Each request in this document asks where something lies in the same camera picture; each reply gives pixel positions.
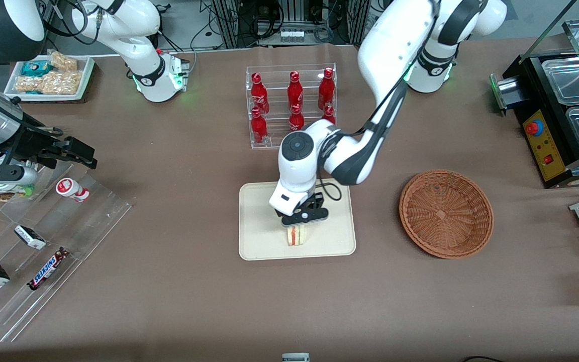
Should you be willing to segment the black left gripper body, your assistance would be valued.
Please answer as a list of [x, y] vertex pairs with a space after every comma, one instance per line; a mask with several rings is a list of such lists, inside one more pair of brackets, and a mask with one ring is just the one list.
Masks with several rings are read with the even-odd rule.
[[329, 210], [324, 208], [323, 193], [315, 193], [297, 208], [292, 215], [283, 215], [280, 222], [283, 227], [296, 227], [303, 224], [310, 224], [324, 221], [329, 217]]

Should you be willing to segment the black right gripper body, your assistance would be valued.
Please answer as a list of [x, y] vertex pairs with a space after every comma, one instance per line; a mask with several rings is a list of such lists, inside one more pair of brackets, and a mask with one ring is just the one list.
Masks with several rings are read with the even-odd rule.
[[39, 163], [54, 169], [57, 161], [82, 163], [85, 153], [67, 153], [66, 138], [44, 135], [39, 132], [23, 129], [18, 132], [18, 161]]

